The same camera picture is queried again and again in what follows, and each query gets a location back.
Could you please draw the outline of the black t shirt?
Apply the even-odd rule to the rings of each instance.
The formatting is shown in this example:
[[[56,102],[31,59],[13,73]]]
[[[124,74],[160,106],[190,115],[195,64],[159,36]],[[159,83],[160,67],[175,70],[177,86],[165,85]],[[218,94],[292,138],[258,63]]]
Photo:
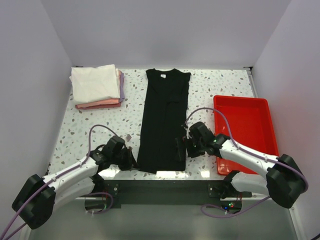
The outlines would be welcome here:
[[[137,163],[142,172],[184,171],[186,148],[177,141],[186,135],[191,73],[177,69],[146,70],[147,91]]]

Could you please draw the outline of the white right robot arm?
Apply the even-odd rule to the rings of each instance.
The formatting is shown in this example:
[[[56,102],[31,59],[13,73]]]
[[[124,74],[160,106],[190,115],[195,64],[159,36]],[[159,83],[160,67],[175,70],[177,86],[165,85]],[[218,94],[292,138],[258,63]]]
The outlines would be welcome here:
[[[238,163],[253,174],[232,170],[218,189],[221,198],[251,192],[270,197],[279,206],[289,209],[309,184],[294,159],[283,154],[270,155],[235,141],[231,136],[214,135],[203,122],[193,124],[189,136],[176,138],[178,159],[208,154]]]

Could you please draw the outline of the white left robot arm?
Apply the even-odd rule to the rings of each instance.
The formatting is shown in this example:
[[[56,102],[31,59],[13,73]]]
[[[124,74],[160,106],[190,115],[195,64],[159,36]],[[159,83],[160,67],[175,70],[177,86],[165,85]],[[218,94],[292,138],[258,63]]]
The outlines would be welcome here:
[[[12,203],[32,230],[41,227],[54,210],[85,195],[99,196],[105,189],[100,172],[116,165],[129,170],[134,163],[132,148],[125,141],[113,136],[107,144],[91,150],[81,161],[51,175],[29,177]]]

